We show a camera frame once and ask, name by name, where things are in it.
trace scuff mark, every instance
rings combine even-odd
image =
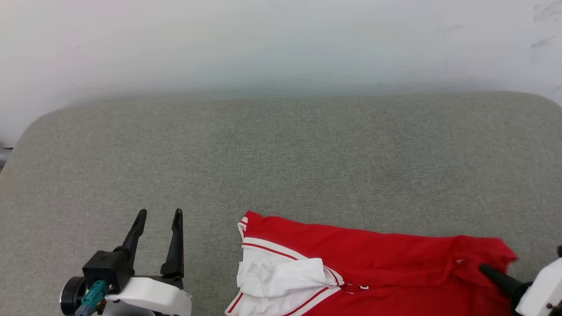
[[[449,32],[458,31],[458,30],[461,30],[463,28],[464,28],[464,25],[456,24],[456,25],[448,26],[447,31],[449,31]]]
[[[552,1],[548,4],[537,4],[534,7],[534,22],[537,24],[557,22],[562,15],[562,0]]]
[[[547,37],[547,38],[543,38],[541,40],[539,40],[538,42],[534,42],[531,46],[529,46],[531,49],[537,49],[537,48],[542,48],[542,47],[547,47],[548,45],[552,44],[552,40],[555,38],[556,36],[553,35],[551,37]]]

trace folded clothing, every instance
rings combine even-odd
[[[228,316],[510,315],[479,270],[505,272],[516,259],[497,238],[382,234],[251,211],[238,229],[240,291]]]

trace teal connector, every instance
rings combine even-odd
[[[92,316],[96,311],[96,306],[103,302],[109,292],[109,287],[105,281],[96,281],[86,296],[82,299],[82,305],[74,313],[75,316]]]

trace white backdrop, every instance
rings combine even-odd
[[[0,0],[0,142],[66,106],[512,90],[562,103],[562,0]]]

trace red garment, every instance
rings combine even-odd
[[[252,211],[238,225],[244,248],[291,260],[322,258],[341,281],[342,290],[331,291],[319,302],[311,297],[306,309],[287,316],[511,314],[508,299],[479,271],[486,263],[506,272],[516,259],[497,238],[382,234],[262,217]]]

